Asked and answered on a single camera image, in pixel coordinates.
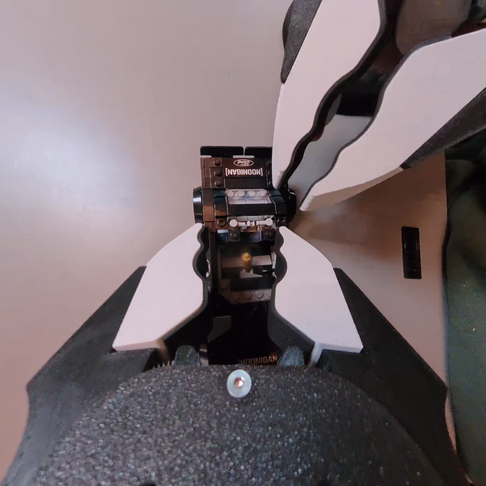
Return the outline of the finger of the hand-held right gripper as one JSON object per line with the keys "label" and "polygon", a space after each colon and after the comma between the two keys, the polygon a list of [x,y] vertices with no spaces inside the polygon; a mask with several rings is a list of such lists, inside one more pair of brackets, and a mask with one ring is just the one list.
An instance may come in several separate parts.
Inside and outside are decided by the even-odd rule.
{"label": "finger of the hand-held right gripper", "polygon": [[384,1],[320,1],[302,42],[297,24],[294,17],[273,135],[272,181],[279,190],[323,129],[343,85],[366,67],[384,34]]}
{"label": "finger of the hand-held right gripper", "polygon": [[300,209],[325,208],[485,128],[485,29],[423,45],[394,71],[366,130],[338,153]]}

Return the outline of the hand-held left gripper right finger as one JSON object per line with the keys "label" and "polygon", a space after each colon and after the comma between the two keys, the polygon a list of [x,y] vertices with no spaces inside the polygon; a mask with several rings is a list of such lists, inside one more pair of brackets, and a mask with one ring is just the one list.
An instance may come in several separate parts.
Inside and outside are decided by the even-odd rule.
{"label": "hand-held left gripper right finger", "polygon": [[278,228],[275,253],[272,305],[310,341],[311,363],[323,350],[360,353],[363,344],[331,262],[287,227]]}

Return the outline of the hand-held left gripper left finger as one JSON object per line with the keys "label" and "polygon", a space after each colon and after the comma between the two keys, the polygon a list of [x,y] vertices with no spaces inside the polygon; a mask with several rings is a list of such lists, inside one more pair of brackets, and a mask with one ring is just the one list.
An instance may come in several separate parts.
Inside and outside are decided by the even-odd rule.
{"label": "hand-held left gripper left finger", "polygon": [[204,229],[202,224],[194,224],[149,261],[113,349],[158,349],[161,357],[171,357],[167,339],[207,304]]}

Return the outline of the black lego car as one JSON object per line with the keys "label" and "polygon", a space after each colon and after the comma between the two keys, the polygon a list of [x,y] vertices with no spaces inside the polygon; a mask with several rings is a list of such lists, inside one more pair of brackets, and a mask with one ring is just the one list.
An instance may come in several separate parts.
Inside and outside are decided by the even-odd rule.
{"label": "black lego car", "polygon": [[294,196],[272,183],[270,147],[203,146],[195,221],[209,236],[210,365],[275,366],[282,353],[268,332],[276,281],[276,232],[288,225]]}

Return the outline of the black ridged strip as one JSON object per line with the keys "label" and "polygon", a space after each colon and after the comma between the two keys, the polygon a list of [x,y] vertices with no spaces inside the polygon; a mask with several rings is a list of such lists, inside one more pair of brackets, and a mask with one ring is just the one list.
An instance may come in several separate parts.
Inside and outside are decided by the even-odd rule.
{"label": "black ridged strip", "polygon": [[403,275],[407,279],[421,279],[419,228],[401,227]]}

